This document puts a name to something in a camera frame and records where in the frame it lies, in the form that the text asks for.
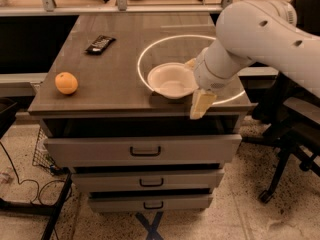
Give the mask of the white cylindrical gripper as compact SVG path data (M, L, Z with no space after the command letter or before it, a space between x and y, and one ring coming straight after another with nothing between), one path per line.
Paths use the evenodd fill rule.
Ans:
M193 70L195 81L200 88L193 93L190 118L202 118L217 99L214 92L226 87L240 70L253 63L249 58L242 58L227 51L218 39L204 48L196 59L185 62L184 65Z

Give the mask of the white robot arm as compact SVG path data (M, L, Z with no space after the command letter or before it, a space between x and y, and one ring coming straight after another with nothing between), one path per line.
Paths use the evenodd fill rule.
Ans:
M285 1L240 1L216 22L216 39L194 63L190 117L200 119L240 70L259 62L320 97L320 38L296 27L297 15Z

